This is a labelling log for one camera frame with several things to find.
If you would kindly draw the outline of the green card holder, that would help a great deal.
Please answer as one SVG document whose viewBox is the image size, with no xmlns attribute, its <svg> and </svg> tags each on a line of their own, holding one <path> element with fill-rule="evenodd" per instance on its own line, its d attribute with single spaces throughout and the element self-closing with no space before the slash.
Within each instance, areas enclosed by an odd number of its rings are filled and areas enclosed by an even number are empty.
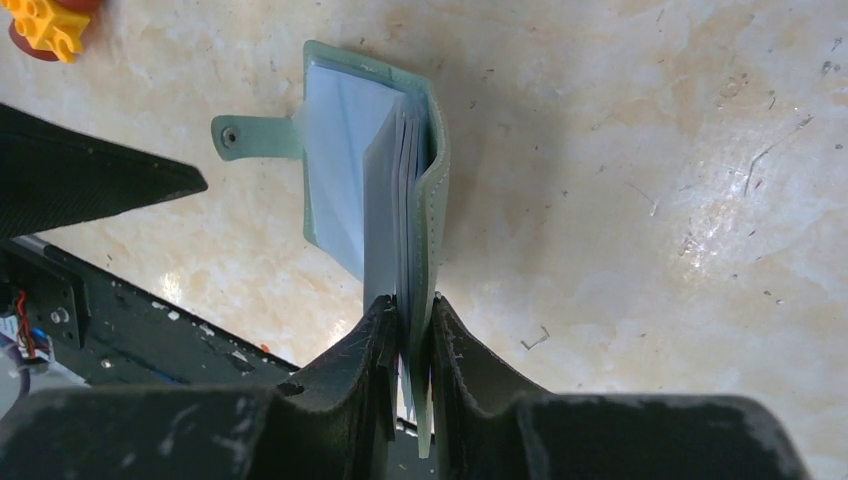
<svg viewBox="0 0 848 480">
<path fill-rule="evenodd" d="M 394 300 L 389 399 L 404 400 L 428 457 L 430 318 L 450 170 L 445 115 L 423 76 L 316 40 L 303 60 L 295 114 L 219 115 L 211 138 L 225 161 L 302 162 L 305 239 L 362 284 L 364 306 Z"/>
</svg>

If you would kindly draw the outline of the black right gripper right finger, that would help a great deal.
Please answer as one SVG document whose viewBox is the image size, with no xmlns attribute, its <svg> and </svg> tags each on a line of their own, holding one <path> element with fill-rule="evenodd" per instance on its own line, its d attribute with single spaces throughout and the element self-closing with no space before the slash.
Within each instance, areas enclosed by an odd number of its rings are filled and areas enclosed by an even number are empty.
<svg viewBox="0 0 848 480">
<path fill-rule="evenodd" d="M 548 391 L 473 336 L 447 298 L 433 302 L 431 371 L 441 479 L 526 479 L 516 405 Z"/>
</svg>

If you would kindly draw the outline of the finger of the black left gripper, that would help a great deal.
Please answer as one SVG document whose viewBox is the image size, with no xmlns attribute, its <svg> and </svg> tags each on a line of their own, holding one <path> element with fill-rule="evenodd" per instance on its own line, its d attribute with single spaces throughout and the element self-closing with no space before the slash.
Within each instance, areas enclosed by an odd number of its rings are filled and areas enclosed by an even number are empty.
<svg viewBox="0 0 848 480">
<path fill-rule="evenodd" d="M 194 166 L 1 107 L 1 237 L 119 215 L 207 190 Z"/>
</svg>

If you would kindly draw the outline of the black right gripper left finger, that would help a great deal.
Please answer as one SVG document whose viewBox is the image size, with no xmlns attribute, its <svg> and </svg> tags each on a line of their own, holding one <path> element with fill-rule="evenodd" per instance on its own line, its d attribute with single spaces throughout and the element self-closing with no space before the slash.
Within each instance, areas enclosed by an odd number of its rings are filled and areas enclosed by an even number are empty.
<svg viewBox="0 0 848 480">
<path fill-rule="evenodd" d="M 382 479 L 395 438 L 399 314 L 378 297 L 350 333 L 280 384 L 264 470 L 281 479 Z"/>
</svg>

